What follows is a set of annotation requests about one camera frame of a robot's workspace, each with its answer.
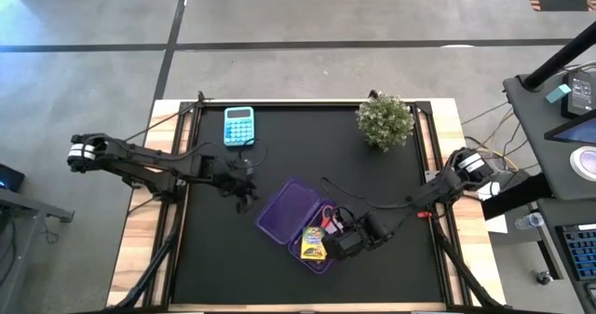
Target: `purple box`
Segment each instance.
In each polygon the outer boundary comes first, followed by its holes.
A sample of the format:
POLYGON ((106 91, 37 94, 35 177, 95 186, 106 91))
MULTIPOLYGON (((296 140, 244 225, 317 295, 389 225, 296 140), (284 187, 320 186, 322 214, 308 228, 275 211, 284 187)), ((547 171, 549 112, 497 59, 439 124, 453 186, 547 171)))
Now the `purple box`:
POLYGON ((322 274, 332 259, 322 263, 300 258, 303 229, 319 226, 324 206, 335 206, 329 198, 322 198, 299 179, 290 179, 281 190, 269 198, 255 224, 278 244, 287 245, 290 254, 311 271, 322 274))

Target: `black table surface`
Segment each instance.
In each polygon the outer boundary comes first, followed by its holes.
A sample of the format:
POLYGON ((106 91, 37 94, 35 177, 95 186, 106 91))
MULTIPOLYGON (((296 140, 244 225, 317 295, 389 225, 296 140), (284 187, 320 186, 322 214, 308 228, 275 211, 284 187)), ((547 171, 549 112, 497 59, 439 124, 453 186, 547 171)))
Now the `black table surface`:
POLYGON ((569 280, 576 290, 579 302, 587 313, 596 313, 596 308, 592 306, 584 291, 584 286, 589 281, 575 279, 570 261, 565 255, 567 252, 566 245, 561 242, 555 229, 556 226, 560 225, 596 224, 596 200, 560 201, 554 198, 542 198, 538 201, 538 208, 544 216, 550 236, 569 275, 569 280))
POLYGON ((555 198, 575 200, 596 198, 596 183, 577 175, 569 163, 569 156, 581 144, 547 141, 544 133, 568 122, 561 116, 561 104, 551 104, 545 98, 562 83, 562 75, 555 75, 533 93, 522 87, 517 77, 503 82, 515 116, 520 120, 523 132, 532 146, 536 159, 549 181, 555 198))
MULTIPOLYGON (((413 138, 383 153, 371 149, 358 130, 357 107, 253 107, 255 134, 267 159, 255 169, 262 197, 245 215, 235 199, 205 185, 191 188, 174 280, 177 304, 304 304, 442 302, 439 272, 427 220, 410 217, 395 237, 317 275, 258 229, 254 221, 267 198, 292 176, 320 190, 327 176, 377 204, 398 203, 421 184, 413 138)), ((201 118, 199 143, 223 140, 223 108, 201 118)), ((257 142, 245 157, 256 161, 257 142)), ((369 208, 332 192, 333 200, 357 215, 369 208)), ((408 211, 380 212, 395 225, 408 211)))

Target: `concrete floor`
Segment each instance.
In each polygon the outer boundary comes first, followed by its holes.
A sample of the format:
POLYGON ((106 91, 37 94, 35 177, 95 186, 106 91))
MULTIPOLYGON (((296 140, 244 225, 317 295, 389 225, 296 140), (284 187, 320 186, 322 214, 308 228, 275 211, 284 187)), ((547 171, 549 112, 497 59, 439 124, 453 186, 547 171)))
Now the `concrete floor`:
MULTIPOLYGON (((165 44, 177 1, 0 0, 0 45, 165 44)), ((187 0, 178 42, 558 38, 594 20, 588 12, 535 12, 528 0, 187 0)), ((557 49, 177 52, 164 97, 192 99, 201 89, 216 98, 353 98, 378 89, 456 98, 464 120, 503 102, 504 78, 531 72, 557 49)), ((23 194, 76 210, 72 224, 50 223, 57 244, 40 237, 25 312, 104 305, 130 190, 106 173, 71 174, 65 155, 74 133, 127 137, 144 128, 162 59, 163 52, 0 53, 0 118, 13 122, 0 128, 9 141, 0 143, 0 162, 27 174, 23 194)), ((581 60, 596 60, 596 51, 581 60)), ((503 113, 464 131, 482 139, 503 113)), ((515 124, 497 134, 495 148, 515 124)), ((529 147, 512 158, 534 164, 529 147)), ((544 264, 532 245, 495 254, 510 305, 581 310, 568 282, 532 283, 528 269, 544 264)))

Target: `monitor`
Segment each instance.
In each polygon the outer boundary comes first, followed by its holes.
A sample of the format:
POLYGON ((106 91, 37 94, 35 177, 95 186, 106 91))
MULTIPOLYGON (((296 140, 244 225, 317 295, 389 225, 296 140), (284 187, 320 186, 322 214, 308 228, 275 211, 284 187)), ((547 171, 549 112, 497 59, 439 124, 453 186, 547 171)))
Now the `monitor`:
POLYGON ((596 145, 596 110, 546 132, 544 138, 550 141, 596 145))

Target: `potted plant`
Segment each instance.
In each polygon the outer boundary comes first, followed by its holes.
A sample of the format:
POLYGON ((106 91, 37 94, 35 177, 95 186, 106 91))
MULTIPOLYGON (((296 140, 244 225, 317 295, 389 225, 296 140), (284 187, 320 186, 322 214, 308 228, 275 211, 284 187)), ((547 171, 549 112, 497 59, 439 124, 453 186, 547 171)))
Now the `potted plant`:
POLYGON ((387 152, 390 146, 404 146, 413 133, 410 108, 399 97, 371 91, 369 100, 356 112, 358 126, 369 145, 387 152))

